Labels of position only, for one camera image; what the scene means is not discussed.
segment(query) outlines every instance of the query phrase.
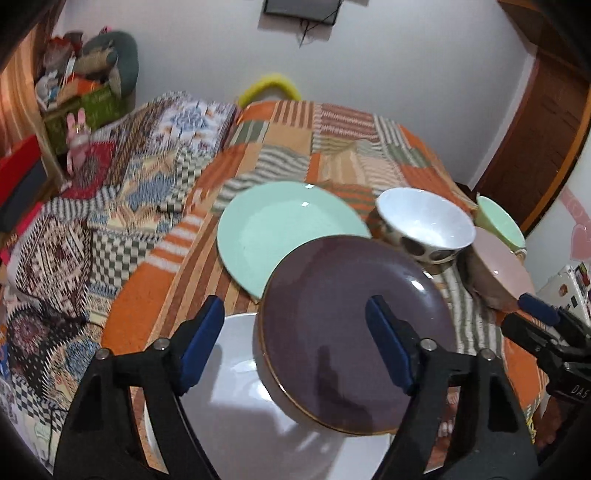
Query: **cable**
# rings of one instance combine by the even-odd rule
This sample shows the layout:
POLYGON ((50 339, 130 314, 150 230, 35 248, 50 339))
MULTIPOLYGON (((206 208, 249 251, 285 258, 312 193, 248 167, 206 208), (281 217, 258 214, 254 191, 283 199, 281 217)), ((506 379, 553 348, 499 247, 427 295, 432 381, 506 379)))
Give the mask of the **cable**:
POLYGON ((330 17, 339 13, 340 7, 343 5, 344 2, 345 2, 345 0, 339 0, 339 5, 336 8, 336 10, 334 10, 330 15, 327 15, 326 17, 324 17, 319 22, 315 22, 315 24, 313 26, 310 26, 310 23, 311 23, 310 20, 304 20, 304 19, 300 20, 300 28, 302 28, 304 22, 306 22, 306 28, 304 29, 304 31, 302 32, 302 35, 301 35, 300 48, 304 44, 304 40, 306 39, 306 35, 308 34, 308 32, 310 32, 311 30, 314 30, 319 25, 323 25, 324 22, 326 22, 330 17))

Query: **mint green plate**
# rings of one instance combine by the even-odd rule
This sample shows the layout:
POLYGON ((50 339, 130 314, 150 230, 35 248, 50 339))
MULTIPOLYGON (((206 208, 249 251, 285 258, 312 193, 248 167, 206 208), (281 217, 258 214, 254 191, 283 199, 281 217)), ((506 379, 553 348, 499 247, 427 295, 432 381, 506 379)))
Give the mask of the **mint green plate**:
POLYGON ((277 181, 230 202, 217 227, 217 249, 234 280, 260 299, 287 254, 330 235, 371 237, 359 215, 335 195, 314 185, 277 181))

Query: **bowl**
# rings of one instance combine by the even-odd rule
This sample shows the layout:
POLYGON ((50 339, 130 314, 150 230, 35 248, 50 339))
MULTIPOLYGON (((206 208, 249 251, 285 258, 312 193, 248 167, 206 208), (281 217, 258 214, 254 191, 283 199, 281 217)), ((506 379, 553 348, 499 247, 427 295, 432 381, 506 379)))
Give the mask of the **bowl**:
POLYGON ((534 294, 530 274, 499 238, 476 227, 476 239, 467 252, 469 284, 489 307, 502 312, 517 310, 517 299, 534 294))
POLYGON ((476 236, 471 218, 460 207, 425 190, 386 190, 376 206, 386 223, 386 239, 421 262, 448 262, 476 236))
POLYGON ((478 203, 478 212, 474 220, 476 226, 500 238, 514 252, 525 248, 523 233, 511 215, 490 198, 478 196, 476 202, 478 203))

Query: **striped blanket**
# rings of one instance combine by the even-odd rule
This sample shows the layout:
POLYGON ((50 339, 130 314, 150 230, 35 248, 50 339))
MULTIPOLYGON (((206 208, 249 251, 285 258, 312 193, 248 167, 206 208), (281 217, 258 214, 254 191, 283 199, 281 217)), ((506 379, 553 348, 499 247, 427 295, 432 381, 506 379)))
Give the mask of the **striped blanket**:
MULTIPOLYGON (((255 312, 256 302, 221 263, 217 225, 239 192, 278 180, 305 181, 334 193, 358 212, 376 238, 382 223, 375 199, 389 188, 418 187, 467 212, 476 207, 432 150, 392 120, 312 102, 253 104, 238 118, 225 149, 196 179, 183 220, 148 254, 114 301, 103 346, 115 353, 143 350, 174 333, 210 294, 224 299, 227 314, 255 312)), ((449 305, 458 350, 476 353, 488 347, 501 356, 530 419, 545 384, 535 360, 502 337, 502 318, 465 289, 461 265, 426 269, 449 305)), ((134 395, 141 425, 143 404, 141 392, 134 395)))

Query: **patchwork bedspread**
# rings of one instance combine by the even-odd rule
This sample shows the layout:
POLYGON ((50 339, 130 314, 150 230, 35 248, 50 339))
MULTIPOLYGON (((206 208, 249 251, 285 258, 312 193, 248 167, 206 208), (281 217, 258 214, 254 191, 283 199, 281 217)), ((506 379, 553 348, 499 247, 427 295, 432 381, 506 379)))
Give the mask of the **patchwork bedspread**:
MULTIPOLYGON (((418 187, 467 212, 476 208, 432 150, 390 119, 321 103, 261 102, 226 135, 234 113, 165 95, 94 133, 85 174, 43 207, 15 248, 9 274, 19 293, 7 295, 12 375, 3 385, 47 465, 99 344, 117 354, 143 350, 210 294, 224 299, 227 314, 257 310, 216 247, 220 215, 239 192, 278 180, 317 184, 351 205, 376 238, 384 226, 375 199, 389 188, 418 187)), ((461 265, 426 269, 450 307, 458 350, 488 347, 501 356, 530 419, 546 382, 535 360, 503 339, 500 315, 464 288, 461 265)), ((144 437, 140 391, 133 404, 144 437)))
MULTIPOLYGON (((383 224, 375 199, 389 188, 418 187, 467 212, 476 207, 436 155, 390 119, 312 102, 253 104, 238 118, 226 148, 196 178, 182 221, 148 254, 113 303, 103 345, 116 353, 142 350, 192 318, 210 294, 224 299, 226 314, 255 312, 256 302, 221 263, 217 224, 239 192, 278 180, 306 181, 334 193, 357 211, 376 238, 383 224)), ((450 307, 458 350, 474 354, 488 347, 504 358, 530 419, 545 385, 533 358, 503 339, 501 316, 465 289, 461 265, 426 269, 450 307)), ((143 405, 141 392, 135 394, 140 425, 143 405)), ((444 441, 440 447, 435 463, 444 455, 444 441)))
POLYGON ((236 108, 170 93, 93 133, 81 172, 12 251, 0 316, 0 405, 51 468, 111 304, 182 217, 236 108))

